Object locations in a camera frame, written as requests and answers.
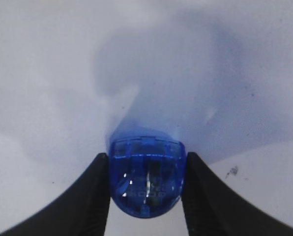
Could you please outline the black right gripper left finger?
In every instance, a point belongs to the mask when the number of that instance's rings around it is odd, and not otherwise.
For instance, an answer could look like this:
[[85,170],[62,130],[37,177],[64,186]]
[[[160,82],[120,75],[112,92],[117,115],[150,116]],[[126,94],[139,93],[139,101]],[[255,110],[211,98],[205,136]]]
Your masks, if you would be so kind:
[[98,154],[58,198],[2,236],[102,236],[110,207],[108,156]]

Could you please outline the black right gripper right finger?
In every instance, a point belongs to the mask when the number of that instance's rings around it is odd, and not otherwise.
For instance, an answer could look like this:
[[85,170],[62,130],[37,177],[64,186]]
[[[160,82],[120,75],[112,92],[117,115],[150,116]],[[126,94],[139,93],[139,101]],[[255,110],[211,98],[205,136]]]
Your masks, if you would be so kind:
[[187,154],[181,196],[190,236],[293,236],[293,228],[228,187],[195,153]]

